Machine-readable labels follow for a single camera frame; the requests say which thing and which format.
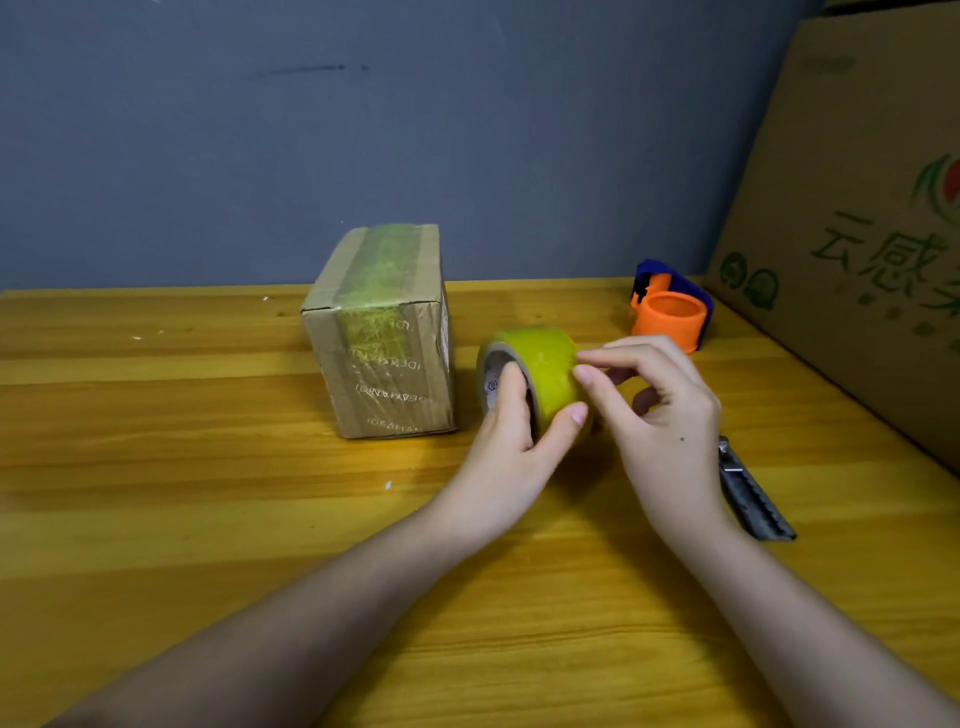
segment tape roll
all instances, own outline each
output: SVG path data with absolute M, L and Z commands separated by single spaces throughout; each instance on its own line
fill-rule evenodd
M 534 440 L 546 432 L 554 416 L 568 404 L 587 401 L 571 370 L 577 364 L 577 346 L 556 327 L 514 328 L 500 331 L 480 350 L 477 377 L 484 414 L 496 406 L 500 374 L 515 361 L 527 377 L 530 429 Z M 593 412 L 580 431 L 583 438 L 593 424 Z

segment left hand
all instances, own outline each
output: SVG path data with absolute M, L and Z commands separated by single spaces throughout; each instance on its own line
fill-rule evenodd
M 530 433 L 527 380 L 510 362 L 503 368 L 496 407 L 487 413 L 467 460 L 430 508 L 457 538 L 479 549 L 516 523 L 573 445 L 587 419 L 578 401 L 557 413 L 540 441 Z

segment fingernail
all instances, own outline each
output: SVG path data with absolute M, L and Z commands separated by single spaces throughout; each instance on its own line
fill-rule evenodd
M 587 403 L 586 402 L 575 402 L 570 405 L 570 417 L 573 418 L 573 422 L 577 425 L 582 425 L 587 421 Z
M 573 368 L 573 375 L 577 377 L 577 381 L 581 384 L 589 384 L 590 380 L 593 379 L 593 367 L 589 364 L 578 364 Z

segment small cardboard box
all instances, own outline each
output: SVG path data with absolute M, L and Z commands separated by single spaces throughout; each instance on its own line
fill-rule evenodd
M 344 437 L 455 429 L 436 225 L 348 232 L 301 313 Z
M 708 288 L 960 471 L 960 2 L 802 23 Z

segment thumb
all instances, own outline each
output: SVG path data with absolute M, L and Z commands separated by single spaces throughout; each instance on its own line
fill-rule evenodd
M 625 432 L 636 420 L 636 414 L 616 390 L 610 378 L 589 364 L 578 364 L 573 375 L 587 390 L 597 410 L 610 426 L 614 437 Z
M 573 441 L 587 420 L 587 404 L 575 401 L 554 415 L 553 422 L 543 433 L 534 447 L 534 454 L 551 473 L 560 465 L 566 452 L 573 447 Z

